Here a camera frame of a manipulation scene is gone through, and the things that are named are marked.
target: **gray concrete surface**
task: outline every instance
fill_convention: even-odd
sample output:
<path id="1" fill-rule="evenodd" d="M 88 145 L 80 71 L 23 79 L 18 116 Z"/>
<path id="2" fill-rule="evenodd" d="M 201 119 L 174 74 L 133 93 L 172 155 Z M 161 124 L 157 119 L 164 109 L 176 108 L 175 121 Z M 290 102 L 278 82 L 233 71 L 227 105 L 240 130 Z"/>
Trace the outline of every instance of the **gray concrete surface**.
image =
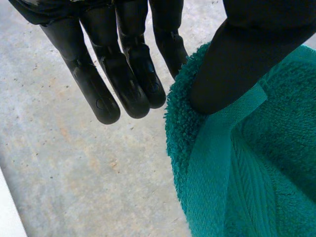
<path id="1" fill-rule="evenodd" d="M 221 1 L 185 0 L 183 15 L 190 54 L 225 19 Z M 44 33 L 4 0 L 0 39 L 0 165 L 29 237 L 189 237 L 165 152 L 164 109 L 100 124 Z M 146 40 L 168 90 L 150 13 Z M 307 45 L 316 48 L 316 37 Z"/>

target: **green towel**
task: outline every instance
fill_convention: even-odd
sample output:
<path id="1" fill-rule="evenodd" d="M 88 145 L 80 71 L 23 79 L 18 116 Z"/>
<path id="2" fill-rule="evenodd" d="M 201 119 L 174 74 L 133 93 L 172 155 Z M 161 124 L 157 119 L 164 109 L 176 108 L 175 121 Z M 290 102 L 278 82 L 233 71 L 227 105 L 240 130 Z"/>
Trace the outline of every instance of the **green towel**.
<path id="1" fill-rule="evenodd" d="M 316 237 L 316 51 L 301 46 L 210 116 L 189 88 L 209 44 L 167 99 L 167 152 L 193 237 Z"/>

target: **robotic hand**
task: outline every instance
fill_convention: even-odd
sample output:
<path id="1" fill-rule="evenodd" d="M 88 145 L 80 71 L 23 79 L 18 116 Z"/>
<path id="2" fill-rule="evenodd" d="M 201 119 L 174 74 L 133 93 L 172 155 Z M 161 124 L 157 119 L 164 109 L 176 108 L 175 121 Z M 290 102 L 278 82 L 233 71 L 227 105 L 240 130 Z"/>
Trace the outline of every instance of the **robotic hand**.
<path id="1" fill-rule="evenodd" d="M 59 50 L 101 123 L 116 122 L 120 109 L 91 60 L 80 22 L 116 95 L 132 118 L 143 118 L 150 108 L 165 103 L 166 94 L 144 39 L 148 0 L 9 1 L 26 20 L 40 25 Z M 157 46 L 175 78 L 187 56 L 178 34 L 183 0 L 149 2 Z"/>

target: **towel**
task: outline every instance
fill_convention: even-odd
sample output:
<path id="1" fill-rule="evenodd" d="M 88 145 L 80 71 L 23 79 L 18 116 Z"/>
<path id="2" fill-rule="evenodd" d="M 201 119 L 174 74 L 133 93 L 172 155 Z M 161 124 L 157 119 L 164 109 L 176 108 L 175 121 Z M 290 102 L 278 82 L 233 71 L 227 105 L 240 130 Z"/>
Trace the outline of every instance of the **towel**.
<path id="1" fill-rule="evenodd" d="M 189 89 L 209 46 L 167 97 L 177 197 L 193 237 L 316 237 L 316 51 L 301 46 L 241 98 L 205 116 Z"/>

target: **black finger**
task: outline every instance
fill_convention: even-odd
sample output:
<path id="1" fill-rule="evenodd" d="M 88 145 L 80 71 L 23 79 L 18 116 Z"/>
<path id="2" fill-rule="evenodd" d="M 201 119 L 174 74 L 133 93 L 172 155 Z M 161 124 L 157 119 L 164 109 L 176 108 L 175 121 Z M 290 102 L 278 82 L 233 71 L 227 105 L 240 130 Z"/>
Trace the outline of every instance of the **black finger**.
<path id="1" fill-rule="evenodd" d="M 188 56 L 178 32 L 182 21 L 183 0 L 149 0 L 149 2 L 156 44 L 175 79 L 181 66 L 187 63 Z"/>
<path id="2" fill-rule="evenodd" d="M 315 32 L 316 22 L 268 31 L 235 27 L 226 21 L 215 34 L 193 83 L 192 106 L 210 115 L 230 105 Z"/>
<path id="3" fill-rule="evenodd" d="M 119 107 L 93 65 L 79 19 L 64 18 L 41 28 L 59 50 L 98 120 L 104 124 L 116 122 Z"/>
<path id="4" fill-rule="evenodd" d="M 143 88 L 151 108 L 160 108 L 166 101 L 166 94 L 144 39 L 148 2 L 147 0 L 116 0 L 115 6 L 119 37 L 127 61 Z"/>
<path id="5" fill-rule="evenodd" d="M 98 60 L 126 112 L 135 119 L 149 112 L 149 101 L 118 45 L 115 8 L 105 6 L 83 12 L 80 20 Z"/>

